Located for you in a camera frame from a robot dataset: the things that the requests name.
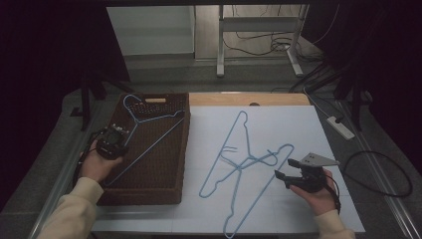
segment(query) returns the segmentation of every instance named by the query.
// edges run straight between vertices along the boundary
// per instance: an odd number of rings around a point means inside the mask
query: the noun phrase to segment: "black curtain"
[[[0,2],[3,207],[36,159],[82,74],[128,73],[105,7]]]
[[[387,5],[368,54],[364,81],[372,94],[372,114],[422,173],[422,7]]]

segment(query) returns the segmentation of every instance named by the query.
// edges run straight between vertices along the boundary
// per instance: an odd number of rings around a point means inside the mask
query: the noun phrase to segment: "power strip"
[[[335,130],[337,130],[337,132],[341,134],[346,140],[351,140],[352,138],[354,138],[354,134],[350,130],[348,130],[348,128],[344,126],[344,124],[342,124],[341,122],[335,122],[335,117],[330,117],[326,119],[326,121],[331,126],[333,126]]]

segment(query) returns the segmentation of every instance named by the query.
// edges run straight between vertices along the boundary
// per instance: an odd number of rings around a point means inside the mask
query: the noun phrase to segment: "wire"
[[[326,36],[326,34],[328,34],[329,30],[331,30],[332,25],[334,25],[335,18],[337,17],[337,13],[338,13],[338,9],[339,8],[340,8],[340,5],[338,4],[337,5],[337,9],[335,10],[334,17],[333,17],[333,19],[331,21],[331,24],[328,27],[328,30],[326,30],[325,34],[323,34],[322,37],[320,37],[318,40],[314,41],[313,44],[315,44],[315,43],[319,42],[320,40],[322,40]]]
[[[331,194],[332,200],[334,200],[335,209],[337,209],[337,213],[340,214],[341,202],[340,202],[340,198],[339,198],[340,193],[339,193],[337,182],[332,177],[330,177],[328,175],[326,175],[326,177],[330,178],[332,180],[332,182],[334,182],[334,185],[337,189],[337,192],[335,192],[334,189],[332,189],[330,186],[328,186],[327,183],[323,187],[329,192],[329,194]]]
[[[338,184],[337,184],[337,182],[334,180],[334,178],[332,178],[332,177],[330,177],[330,176],[328,176],[328,175],[325,175],[327,178],[329,178],[329,179],[331,179],[332,180],[332,182],[334,182],[334,185],[335,185],[335,191],[337,192],[337,196],[340,196],[340,189],[338,188]]]
[[[315,67],[310,73],[308,73],[306,76],[301,78],[299,81],[297,81],[294,85],[291,86],[289,89],[289,93],[293,93],[295,91],[295,88],[300,85],[301,83],[307,81],[310,77],[312,77],[314,74],[318,73],[322,69],[326,68],[328,66],[327,62],[322,62],[317,67]]]
[[[265,9],[265,12],[263,13],[263,14],[261,14],[261,16],[260,17],[262,17],[262,16],[264,16],[266,13],[267,13],[267,11],[268,11],[268,7],[269,7],[270,5],[267,5],[267,8]]]
[[[348,167],[348,164],[353,160],[353,159],[355,159],[358,155],[360,155],[360,154],[363,154],[363,153],[374,153],[374,154],[377,154],[377,155],[380,155],[380,156],[382,156],[382,157],[384,157],[385,159],[387,159],[388,161],[390,161],[391,163],[393,163],[401,172],[402,172],[402,174],[406,177],[406,180],[407,180],[407,183],[408,183],[408,189],[407,189],[407,191],[406,192],[404,192],[404,193],[402,193],[402,194],[392,194],[392,193],[388,193],[388,192],[383,192],[383,191],[380,191],[380,190],[378,190],[378,189],[375,189],[375,188],[373,188],[373,187],[370,187],[370,186],[368,186],[367,184],[365,184],[365,183],[363,183],[363,182],[361,182],[361,181],[359,181],[359,180],[357,180],[356,178],[354,178],[354,177],[352,177],[350,174],[348,174],[347,172],[346,172],[346,170],[347,170],[347,167]],[[409,196],[410,194],[412,194],[412,192],[413,192],[413,184],[412,184],[412,181],[410,180],[410,177],[409,177],[409,175],[407,175],[407,173],[406,173],[406,171],[397,163],[397,162],[395,162],[393,159],[391,159],[390,157],[388,157],[387,155],[385,155],[385,154],[382,154],[382,153],[380,153],[380,152],[377,152],[377,151],[371,151],[371,150],[363,150],[363,151],[359,151],[359,152],[356,152],[356,153],[354,153],[353,155],[351,155],[348,159],[347,159],[347,161],[345,162],[345,164],[344,164],[344,168],[343,168],[343,170],[341,170],[341,173],[343,174],[343,175],[345,175],[345,176],[347,176],[348,178],[350,178],[351,180],[353,180],[354,182],[356,182],[357,184],[359,184],[359,185],[361,185],[361,186],[363,186],[364,188],[366,188],[366,189],[368,189],[368,190],[370,190],[370,191],[373,191],[373,192],[376,192],[376,193],[379,193],[379,194],[382,194],[382,195],[384,195],[384,196],[390,196],[390,197],[407,197],[407,196]]]
[[[272,52],[275,52],[277,49],[276,48],[271,48],[270,49],[270,51],[269,52],[266,52],[266,53],[251,53],[251,52],[248,52],[248,51],[245,51],[245,50],[243,50],[243,49],[240,49],[240,48],[234,48],[234,47],[230,47],[229,45],[227,45],[227,43],[226,43],[226,41],[224,40],[224,38],[223,38],[223,43],[224,43],[224,45],[228,48],[228,49],[230,49],[230,50],[236,50],[236,51],[240,51],[240,52],[244,52],[244,53],[247,53],[247,54],[250,54],[250,55],[253,55],[253,56],[265,56],[265,55],[268,55],[268,54],[270,54],[270,53],[272,53]]]
[[[333,105],[331,102],[329,102],[329,101],[327,101],[326,99],[324,99],[324,98],[322,98],[322,97],[319,97],[319,96],[317,96],[316,94],[314,94],[314,96],[315,97],[317,97],[318,99],[320,99],[320,100],[322,100],[322,101],[324,101],[324,102],[326,102],[327,104],[329,104],[333,109],[335,109],[340,115],[341,115],[341,117],[339,117],[338,119],[343,119],[344,118],[344,113],[341,111],[341,110],[339,110],[335,105]]]
[[[305,95],[307,95],[307,97],[311,100],[311,102],[313,102],[314,103],[314,106],[320,111],[320,112],[322,112],[324,115],[326,115],[326,117],[327,118],[329,118],[329,115],[323,110],[323,109],[321,109],[320,107],[319,107],[319,105],[314,101],[314,99],[313,98],[311,98],[310,97],[310,95],[308,95],[308,93],[307,93],[307,90],[306,90],[306,87],[304,86],[304,93],[305,93]]]
[[[236,32],[236,35],[240,39],[251,40],[251,39],[255,39],[255,38],[268,37],[268,36],[281,35],[281,34],[288,34],[288,33],[292,33],[292,32],[269,33],[269,34],[257,35],[257,36],[253,36],[253,37],[241,37],[241,36],[239,36],[238,32]]]

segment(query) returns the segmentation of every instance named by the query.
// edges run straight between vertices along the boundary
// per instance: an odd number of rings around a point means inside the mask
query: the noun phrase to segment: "table leg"
[[[305,23],[308,8],[309,8],[309,5],[302,5],[301,12],[299,13],[298,23],[296,25],[296,29],[293,34],[292,43],[289,50],[287,51],[289,60],[292,64],[293,70],[295,71],[295,75],[297,77],[302,77],[304,75],[304,72],[302,71],[301,66],[298,63],[298,57],[297,57],[298,52],[296,50],[296,44],[298,43],[299,36],[301,35],[301,30]]]
[[[224,6],[219,6],[218,18],[218,55],[217,55],[217,77],[224,77],[224,43],[223,43],[223,24],[224,24]]]

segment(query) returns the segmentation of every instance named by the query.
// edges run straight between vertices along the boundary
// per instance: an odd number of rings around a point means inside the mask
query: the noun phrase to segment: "sleeve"
[[[60,198],[38,238],[87,238],[96,220],[96,203],[103,193],[96,181],[81,177],[72,192]]]
[[[316,216],[315,220],[319,228],[320,239],[355,238],[354,232],[345,228],[341,222],[337,210],[332,210],[323,215]]]

